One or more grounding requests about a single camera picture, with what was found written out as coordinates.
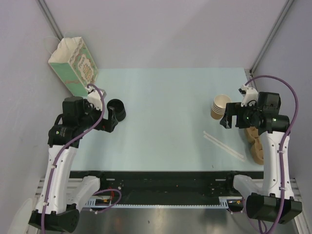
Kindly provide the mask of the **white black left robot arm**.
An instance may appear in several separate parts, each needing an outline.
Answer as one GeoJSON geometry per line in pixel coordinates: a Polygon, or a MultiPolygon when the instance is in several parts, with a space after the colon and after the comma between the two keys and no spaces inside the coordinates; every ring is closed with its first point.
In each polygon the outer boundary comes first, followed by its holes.
{"type": "Polygon", "coordinates": [[[62,103],[62,114],[58,115],[49,131],[49,159],[39,201],[31,214],[29,224],[46,231],[72,233],[79,220],[81,209],[96,193],[104,194],[108,183],[94,175],[87,175],[69,195],[67,187],[73,159],[78,151],[80,139],[90,130],[112,132],[119,121],[125,118],[120,102],[107,104],[108,118],[103,117],[101,99],[68,97],[62,103]]]}

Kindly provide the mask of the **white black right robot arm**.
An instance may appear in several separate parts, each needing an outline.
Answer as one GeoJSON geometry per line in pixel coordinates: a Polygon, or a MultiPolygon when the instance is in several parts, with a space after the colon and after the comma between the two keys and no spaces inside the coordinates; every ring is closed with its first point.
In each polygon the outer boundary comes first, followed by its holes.
{"type": "Polygon", "coordinates": [[[230,129],[235,116],[237,128],[258,130],[264,151],[263,183],[259,187],[249,176],[237,174],[226,181],[225,191],[243,196],[249,218],[286,224],[302,212],[301,202],[294,199],[288,172],[290,119],[279,114],[279,94],[252,88],[239,91],[243,100],[227,103],[220,125],[230,129]]]}

